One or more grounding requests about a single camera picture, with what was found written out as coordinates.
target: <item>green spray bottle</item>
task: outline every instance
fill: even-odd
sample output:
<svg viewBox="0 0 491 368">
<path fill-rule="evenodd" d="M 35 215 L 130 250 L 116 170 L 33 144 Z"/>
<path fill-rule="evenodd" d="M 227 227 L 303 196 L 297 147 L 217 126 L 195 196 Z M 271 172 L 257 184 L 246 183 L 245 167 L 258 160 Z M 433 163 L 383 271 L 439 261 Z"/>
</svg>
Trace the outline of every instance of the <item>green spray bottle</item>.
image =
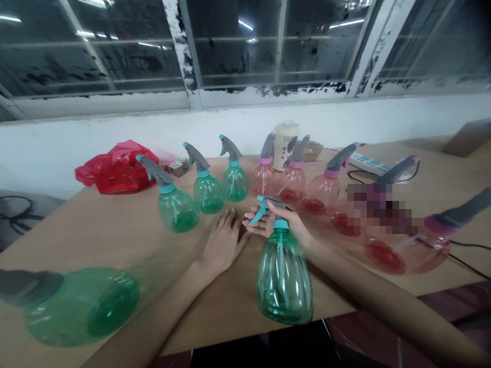
<svg viewBox="0 0 491 368">
<path fill-rule="evenodd" d="M 0 298 L 23 308 L 39 342 L 72 348 L 120 328 L 138 304 L 140 287 L 129 273 L 109 267 L 65 274 L 0 269 Z"/>
<path fill-rule="evenodd" d="M 261 202 L 249 226 L 271 213 L 268 202 L 290 210 L 284 203 L 257 196 Z M 312 320 L 314 298 L 305 258 L 290 233 L 288 221 L 276 215 L 274 232 L 266 241 L 259 261 L 257 305 L 266 317 L 287 325 L 303 325 Z"/>
<path fill-rule="evenodd" d="M 247 197 L 249 192 L 249 180 L 246 172 L 239 164 L 239 157 L 242 157 L 237 146 L 223 134 L 220 135 L 221 154 L 229 153 L 229 166 L 224 174 L 224 192 L 226 198 L 231 202 L 240 202 Z"/>
<path fill-rule="evenodd" d="M 216 177 L 210 174 L 210 164 L 192 145 L 184 142 L 189 154 L 189 163 L 196 163 L 198 178 L 194 182 L 194 201 L 204 214 L 212 215 L 224 207 L 224 191 Z"/>
<path fill-rule="evenodd" d="M 155 177 L 159 187 L 159 213 L 164 225 L 175 233 L 185 233 L 198 224 L 199 211 L 191 196 L 176 188 L 172 178 L 157 163 L 137 155 L 137 160 L 147 170 L 149 179 Z"/>
</svg>

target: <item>hand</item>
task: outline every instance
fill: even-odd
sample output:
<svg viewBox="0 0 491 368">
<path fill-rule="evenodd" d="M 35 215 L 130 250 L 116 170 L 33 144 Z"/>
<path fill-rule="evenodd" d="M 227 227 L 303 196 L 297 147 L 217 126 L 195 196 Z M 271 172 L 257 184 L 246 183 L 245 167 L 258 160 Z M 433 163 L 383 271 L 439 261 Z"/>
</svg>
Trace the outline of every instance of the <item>hand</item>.
<svg viewBox="0 0 491 368">
<path fill-rule="evenodd" d="M 252 226 L 249 226 L 249 223 L 251 222 L 250 220 L 252 220 L 256 215 L 257 211 L 259 210 L 259 206 L 252 207 L 251 209 L 253 212 L 245 214 L 245 217 L 247 217 L 248 220 L 245 220 L 242 223 L 244 224 L 244 226 L 246 226 L 248 232 L 259 234 L 264 236 L 265 238 L 269 238 L 273 233 L 273 224 L 275 222 L 275 217 L 276 215 L 279 215 L 288 221 L 290 230 L 297 238 L 301 247 L 307 248 L 312 244 L 312 242 L 314 241 L 314 237 L 308 232 L 298 213 L 289 211 L 281 207 L 276 207 L 271 202 L 268 202 L 268 206 L 272 213 L 264 215 L 258 222 L 256 222 Z"/>
<path fill-rule="evenodd" d="M 235 209 L 219 216 L 198 262 L 215 277 L 227 270 L 251 237 L 245 232 L 239 239 L 240 220 L 235 220 Z"/>
</svg>

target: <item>table surface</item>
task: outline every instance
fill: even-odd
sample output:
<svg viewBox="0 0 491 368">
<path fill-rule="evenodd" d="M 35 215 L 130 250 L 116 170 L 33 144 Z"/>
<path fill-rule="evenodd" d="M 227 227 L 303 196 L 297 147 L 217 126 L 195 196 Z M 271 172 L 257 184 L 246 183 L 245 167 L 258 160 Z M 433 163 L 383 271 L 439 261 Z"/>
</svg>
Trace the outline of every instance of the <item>table surface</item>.
<svg viewBox="0 0 491 368">
<path fill-rule="evenodd" d="M 412 154 L 421 158 L 421 166 L 411 184 L 405 184 L 407 205 L 414 215 L 424 216 L 461 204 L 491 183 L 491 155 L 487 152 L 468 158 L 439 152 L 445 140 L 417 139 L 358 149 L 380 162 L 393 165 Z M 336 152 L 324 149 L 323 160 L 305 163 L 307 182 L 323 172 L 325 160 Z M 251 173 L 257 156 L 246 156 L 241 165 Z M 226 158 L 209 159 L 211 172 L 221 179 Z M 348 183 L 347 170 L 340 175 L 341 194 Z M 192 193 L 196 178 L 194 167 L 175 184 Z M 159 218 L 156 186 L 132 195 L 103 196 L 96 188 L 85 188 L 71 200 L 20 238 L 0 255 L 0 268 L 69 272 L 86 267 L 108 266 L 128 270 L 138 277 L 142 288 L 143 310 L 169 287 L 200 254 L 214 216 L 201 214 L 198 226 L 185 234 L 166 230 Z M 257 202 L 250 195 L 240 203 L 226 203 L 240 214 Z M 455 239 L 461 242 L 489 244 L 491 209 L 468 224 Z M 305 218 L 310 231 L 326 235 L 322 219 Z M 177 324 L 162 354 L 171 354 L 285 327 L 265 318 L 256 307 L 257 265 L 264 238 L 254 235 L 233 266 L 219 276 L 194 301 Z M 479 248 L 452 246 L 452 253 L 483 273 L 491 274 L 491 254 Z M 375 271 L 414 295 L 474 283 L 482 279 L 457 263 L 447 260 L 432 272 L 422 275 L 390 276 Z M 314 290 L 314 319 L 348 313 L 356 305 L 335 285 L 311 269 Z M 0 366 L 79 367 L 104 342 L 75 348 L 44 346 L 27 332 L 23 311 L 0 302 Z"/>
</svg>

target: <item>plastic bottle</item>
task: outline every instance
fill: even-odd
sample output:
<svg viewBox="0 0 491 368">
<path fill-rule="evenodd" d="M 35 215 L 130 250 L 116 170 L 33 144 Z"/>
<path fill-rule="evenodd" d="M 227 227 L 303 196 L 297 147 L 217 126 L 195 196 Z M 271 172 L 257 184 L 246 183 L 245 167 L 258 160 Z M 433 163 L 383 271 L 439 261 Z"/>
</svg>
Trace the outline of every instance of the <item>plastic bottle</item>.
<svg viewBox="0 0 491 368">
<path fill-rule="evenodd" d="M 316 176 L 302 197 L 302 209 L 311 215 L 323 215 L 330 212 L 339 195 L 339 172 L 341 165 L 346 167 L 350 156 L 353 154 L 358 143 L 353 143 L 340 151 L 331 161 L 326 164 L 324 174 Z"/>
<path fill-rule="evenodd" d="M 389 274 L 429 272 L 447 259 L 449 238 L 490 205 L 491 188 L 486 188 L 459 207 L 426 217 L 422 234 L 366 235 L 366 255 Z"/>
<path fill-rule="evenodd" d="M 268 134 L 261 151 L 259 163 L 252 173 L 251 192 L 258 195 L 272 196 L 276 190 L 276 177 L 273 165 L 271 164 L 271 143 L 274 133 Z"/>
<path fill-rule="evenodd" d="M 306 135 L 303 138 L 300 145 L 293 152 L 290 166 L 281 173 L 278 179 L 276 196 L 284 203 L 295 203 L 301 198 L 305 189 L 305 173 L 302 165 L 309 140 L 310 135 Z"/>
<path fill-rule="evenodd" d="M 254 224 L 270 213 L 267 201 L 290 210 L 274 199 L 258 196 L 259 211 L 251 220 Z M 257 305 L 266 317 L 287 325 L 302 325 L 312 320 L 314 300 L 305 258 L 288 221 L 276 216 L 274 232 L 266 241 L 259 261 Z"/>
<path fill-rule="evenodd" d="M 340 200 L 331 212 L 331 223 L 334 228 L 346 236 L 360 236 L 363 232 L 362 229 L 366 228 L 367 225 L 367 205 L 370 206 L 371 210 L 374 209 L 374 206 L 385 208 L 386 191 L 390 190 L 389 185 L 396 183 L 400 176 L 416 163 L 419 165 L 419 157 L 409 156 L 373 184 L 356 186 L 355 190 L 363 190 L 364 193 L 350 192 L 353 189 L 348 187 L 348 196 Z"/>
<path fill-rule="evenodd" d="M 151 179 L 155 177 L 160 190 L 159 213 L 164 225 L 175 233 L 185 233 L 198 224 L 199 211 L 191 196 L 176 188 L 171 177 L 154 161 L 144 155 L 137 160 Z"/>
<path fill-rule="evenodd" d="M 275 127 L 275 150 L 273 169 L 283 172 L 290 165 L 292 153 L 297 142 L 300 126 L 292 121 L 279 123 Z"/>
<path fill-rule="evenodd" d="M 0 270 L 0 297 L 23 308 L 29 333 L 53 347 L 87 345 L 116 331 L 139 296 L 138 281 L 114 268 L 66 274 Z"/>
<path fill-rule="evenodd" d="M 239 157 L 242 157 L 239 149 L 234 143 L 223 134 L 220 135 L 221 154 L 229 153 L 229 166 L 225 170 L 223 187 L 225 197 L 231 202 L 240 202 L 247 197 L 249 192 L 249 180 L 246 172 L 239 164 Z"/>
<path fill-rule="evenodd" d="M 194 146 L 184 142 L 189 163 L 196 163 L 198 177 L 194 182 L 194 201 L 204 214 L 212 215 L 224 207 L 224 191 L 216 177 L 210 174 L 210 164 Z"/>
</svg>

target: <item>glass window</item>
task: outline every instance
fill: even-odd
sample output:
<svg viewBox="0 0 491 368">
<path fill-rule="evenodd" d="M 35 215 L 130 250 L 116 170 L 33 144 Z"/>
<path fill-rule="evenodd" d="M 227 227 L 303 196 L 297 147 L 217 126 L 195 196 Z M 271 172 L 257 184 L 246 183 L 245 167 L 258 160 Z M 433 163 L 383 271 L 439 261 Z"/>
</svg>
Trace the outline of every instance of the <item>glass window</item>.
<svg viewBox="0 0 491 368">
<path fill-rule="evenodd" d="M 488 0 L 416 0 L 379 79 L 491 75 Z"/>
<path fill-rule="evenodd" d="M 3 0 L 0 33 L 15 97 L 184 90 L 162 0 Z"/>
<path fill-rule="evenodd" d="M 374 4 L 186 2 L 204 87 L 348 80 Z"/>
</svg>

